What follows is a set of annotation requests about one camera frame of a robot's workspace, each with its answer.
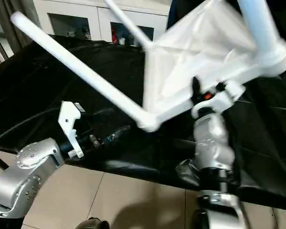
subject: metal bracket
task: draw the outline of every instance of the metal bracket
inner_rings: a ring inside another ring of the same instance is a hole
[[[203,190],[203,195],[208,195],[212,204],[233,208],[243,229],[248,229],[248,225],[239,204],[239,198],[233,194],[222,193],[213,190]]]
[[[76,140],[76,130],[73,129],[75,120],[80,119],[81,113],[83,112],[85,112],[85,110],[79,103],[63,101],[61,104],[58,123],[73,146],[73,150],[68,153],[70,158],[75,155],[77,155],[78,158],[84,156],[84,153]]]
[[[239,97],[245,92],[245,87],[232,80],[225,82],[225,90],[218,92],[212,99],[196,104],[192,108],[193,118],[198,118],[198,111],[203,107],[211,107],[215,112],[221,114],[233,106]]]

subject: red object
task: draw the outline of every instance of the red object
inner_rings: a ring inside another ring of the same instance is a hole
[[[204,96],[204,99],[206,99],[206,100],[208,100],[208,99],[210,99],[210,98],[212,98],[212,94],[211,94],[211,93],[208,93],[208,94],[206,94],[206,95]]]
[[[114,29],[113,26],[111,27],[111,32],[112,32],[112,42],[113,42],[114,44],[118,44],[118,43],[119,43],[119,40],[118,40],[118,38],[116,37],[115,29]]]

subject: curtain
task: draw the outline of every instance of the curtain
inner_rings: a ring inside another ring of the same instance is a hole
[[[0,23],[14,53],[31,42],[31,39],[10,21],[10,16],[16,11],[26,14],[21,0],[0,0]]]

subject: black cable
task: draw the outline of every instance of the black cable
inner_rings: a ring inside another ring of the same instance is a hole
[[[272,208],[272,213],[273,213],[273,217],[275,218],[276,229],[279,229],[280,227],[278,226],[278,222],[277,222],[277,218],[276,218],[276,211],[274,210],[274,208]]]
[[[31,120],[33,120],[33,119],[35,119],[35,118],[38,118],[38,117],[40,117],[40,116],[42,116],[42,115],[45,115],[45,114],[47,114],[47,113],[50,113],[50,112],[56,111],[56,110],[59,110],[59,107],[51,108],[51,109],[49,109],[49,110],[40,112],[40,113],[38,113],[38,114],[35,114],[35,115],[33,115],[33,116],[31,116],[31,117],[29,117],[29,118],[23,120],[23,121],[20,122],[20,123],[17,123],[15,126],[11,127],[10,129],[8,129],[8,130],[5,131],[5,132],[3,132],[3,133],[0,135],[0,139],[2,139],[4,136],[6,136],[7,134],[9,134],[9,133],[12,132],[13,130],[17,129],[19,126],[21,126],[21,125],[23,125],[23,124],[26,124],[27,122],[29,122],[29,121],[31,121]]]

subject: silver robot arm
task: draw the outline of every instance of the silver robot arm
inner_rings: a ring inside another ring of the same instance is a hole
[[[63,164],[52,138],[20,150],[14,164],[0,175],[0,218],[25,217],[42,185]]]
[[[239,198],[228,186],[227,174],[233,171],[235,153],[229,146],[228,132],[221,116],[221,112],[231,107],[243,93],[243,86],[220,83],[214,91],[201,93],[199,81],[194,78],[193,91],[195,162],[201,172],[202,189],[199,197],[202,209],[196,215],[196,221],[207,219],[205,221],[211,229],[246,229],[247,221]],[[235,214],[227,213],[227,208],[233,209]]]

